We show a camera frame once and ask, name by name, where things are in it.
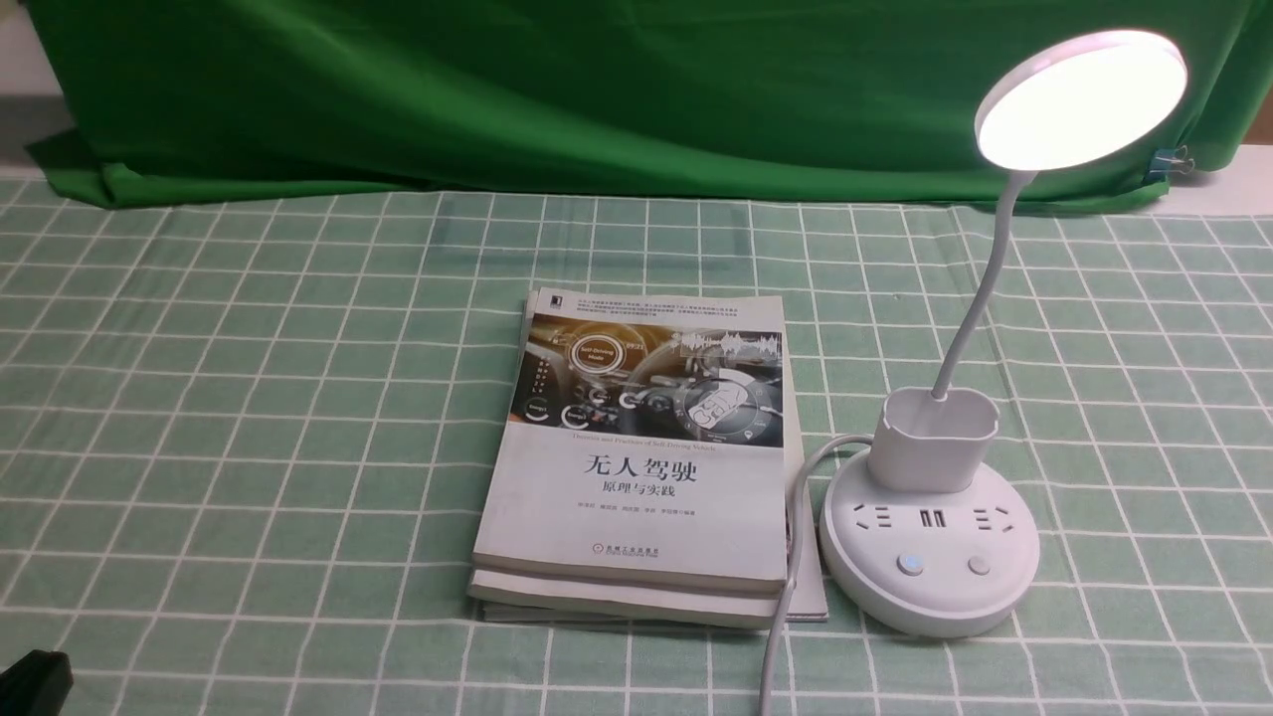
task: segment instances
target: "table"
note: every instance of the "table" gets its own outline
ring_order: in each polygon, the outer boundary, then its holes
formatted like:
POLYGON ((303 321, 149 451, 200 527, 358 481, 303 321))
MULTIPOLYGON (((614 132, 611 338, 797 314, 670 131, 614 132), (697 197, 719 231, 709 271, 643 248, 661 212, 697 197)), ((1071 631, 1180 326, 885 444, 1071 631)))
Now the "table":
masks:
MULTIPOLYGON (((0 661, 65 713, 750 713, 761 637, 465 599, 535 285, 785 301, 812 448, 927 385, 969 208, 381 194, 102 211, 0 180, 0 661)), ((903 637, 833 584, 784 712, 1273 710, 1273 219, 1021 218, 957 385, 1041 527, 1015 617, 903 637)), ((833 465, 813 490, 821 497, 833 465)))

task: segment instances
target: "lamp base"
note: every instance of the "lamp base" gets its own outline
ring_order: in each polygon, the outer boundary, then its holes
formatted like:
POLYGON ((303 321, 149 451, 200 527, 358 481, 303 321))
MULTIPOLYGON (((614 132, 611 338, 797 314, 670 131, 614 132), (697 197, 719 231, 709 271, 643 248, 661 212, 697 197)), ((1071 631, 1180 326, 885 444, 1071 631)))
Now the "lamp base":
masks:
POLYGON ((1002 622, 1039 568, 1039 529, 1017 490, 981 464, 961 492, 895 492, 871 478, 869 452, 844 462, 822 505, 822 558, 840 589, 909 634, 1002 622))

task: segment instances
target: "power cord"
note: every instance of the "power cord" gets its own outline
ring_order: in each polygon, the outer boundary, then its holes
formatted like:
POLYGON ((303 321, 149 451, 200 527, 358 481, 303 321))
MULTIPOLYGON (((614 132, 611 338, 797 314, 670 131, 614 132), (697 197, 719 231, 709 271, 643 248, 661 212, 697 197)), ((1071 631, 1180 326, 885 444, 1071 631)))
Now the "power cord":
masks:
POLYGON ((796 592, 796 576, 799 571, 799 557, 805 548, 805 521, 802 510, 805 508, 805 485, 808 475, 827 455, 835 452, 845 445, 871 445, 871 436, 841 434, 826 441, 805 460, 791 489, 787 492, 787 519, 792 524, 792 548, 787 554, 787 582, 783 592, 778 598, 778 608, 774 610, 774 620, 769 624, 769 640, 765 642, 765 661, 760 666, 760 716, 770 716, 774 696, 774 660, 778 657, 778 645, 782 643, 783 629, 787 627, 787 610, 791 608, 792 594, 796 592))

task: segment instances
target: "white lamp arm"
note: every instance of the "white lamp arm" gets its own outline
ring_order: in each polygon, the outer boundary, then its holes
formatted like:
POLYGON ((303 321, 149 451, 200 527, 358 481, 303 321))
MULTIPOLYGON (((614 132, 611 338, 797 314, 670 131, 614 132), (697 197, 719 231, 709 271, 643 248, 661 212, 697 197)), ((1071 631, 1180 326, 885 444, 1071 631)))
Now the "white lamp arm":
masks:
POLYGON ((999 278, 999 269, 1003 268, 1003 259, 1008 252, 1008 243, 1012 241, 1012 210, 1017 205, 1017 196, 1021 190, 1030 186, 1037 175, 1039 172, 1008 173, 1008 185, 999 195, 999 204, 994 210, 994 243, 990 246, 989 259, 985 260, 985 273, 981 274, 981 283, 976 287, 976 294, 967 307, 967 313, 964 315, 964 322, 960 324, 959 331, 951 339, 950 348, 946 349, 942 368, 937 372, 937 382, 933 383, 932 395, 936 400, 946 399, 946 391, 951 386, 951 376, 955 372, 955 366, 959 364, 959 357, 967 347, 967 340, 973 338, 973 331, 976 330, 976 325, 981 321, 981 313, 985 312, 985 304, 990 302, 990 294, 994 293, 994 283, 999 278))

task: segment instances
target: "book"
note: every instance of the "book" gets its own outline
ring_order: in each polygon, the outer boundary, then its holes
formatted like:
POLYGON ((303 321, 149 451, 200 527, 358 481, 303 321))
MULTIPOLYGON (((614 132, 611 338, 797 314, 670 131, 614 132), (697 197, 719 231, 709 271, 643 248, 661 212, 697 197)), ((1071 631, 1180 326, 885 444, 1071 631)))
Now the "book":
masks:
MULTIPOLYGON (((768 626, 803 460, 780 299, 544 289, 526 319, 474 549, 486 617, 768 626)), ((806 545, 792 619, 825 619, 806 545)))
MULTIPOLYGON (((789 375, 789 359, 784 355, 789 375)), ((794 390, 784 385, 784 470, 788 485, 803 462, 799 445, 799 415, 794 390)), ((806 488, 801 513, 805 534, 813 534, 813 508, 806 488)), ((826 620, 826 590, 817 540, 806 539, 797 562, 796 592, 788 622, 826 620)), ((610 582, 586 582, 475 569, 470 594, 485 600, 482 617, 489 622, 606 623, 626 619, 696 622, 745 629, 766 628, 778 606, 777 596, 715 595, 670 587, 642 587, 610 582)))

